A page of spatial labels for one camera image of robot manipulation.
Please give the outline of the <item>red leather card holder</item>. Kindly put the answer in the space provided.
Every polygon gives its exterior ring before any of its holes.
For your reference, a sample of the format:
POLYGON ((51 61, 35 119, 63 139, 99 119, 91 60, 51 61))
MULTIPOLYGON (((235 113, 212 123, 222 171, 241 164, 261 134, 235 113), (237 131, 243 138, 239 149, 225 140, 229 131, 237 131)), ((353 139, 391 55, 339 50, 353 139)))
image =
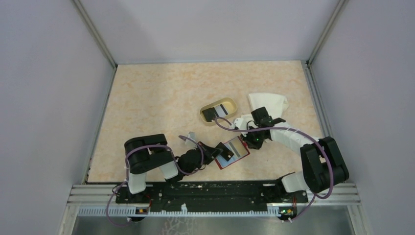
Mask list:
POLYGON ((216 147, 222 150, 215 158, 221 170, 250 155, 247 145, 240 137, 235 137, 225 143, 220 142, 216 147))

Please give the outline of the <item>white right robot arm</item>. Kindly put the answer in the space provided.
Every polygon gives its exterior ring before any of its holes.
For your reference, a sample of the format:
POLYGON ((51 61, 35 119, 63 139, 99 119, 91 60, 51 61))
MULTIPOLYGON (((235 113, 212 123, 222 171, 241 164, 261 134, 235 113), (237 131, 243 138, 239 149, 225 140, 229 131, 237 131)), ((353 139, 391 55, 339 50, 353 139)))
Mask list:
POLYGON ((241 138, 249 149, 259 150, 265 141, 281 143, 298 154, 302 170, 280 177, 276 197, 288 202, 296 191, 320 193, 349 179, 349 171, 336 141, 317 138, 293 128, 280 117, 273 118, 265 107, 233 121, 242 130, 241 138))

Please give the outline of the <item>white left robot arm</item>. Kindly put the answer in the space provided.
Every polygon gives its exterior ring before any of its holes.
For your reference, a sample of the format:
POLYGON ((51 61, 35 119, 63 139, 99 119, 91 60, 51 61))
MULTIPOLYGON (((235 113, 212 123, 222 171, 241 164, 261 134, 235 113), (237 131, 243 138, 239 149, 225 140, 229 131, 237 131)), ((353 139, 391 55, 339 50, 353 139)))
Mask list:
POLYGON ((167 182, 178 182, 204 169, 219 156, 232 157, 234 153, 222 142, 210 147, 195 140, 193 132, 179 136, 190 146, 181 156, 175 156, 167 145, 164 134, 129 139, 124 144, 127 195, 134 202, 142 202, 147 195, 147 172, 158 168, 167 182))

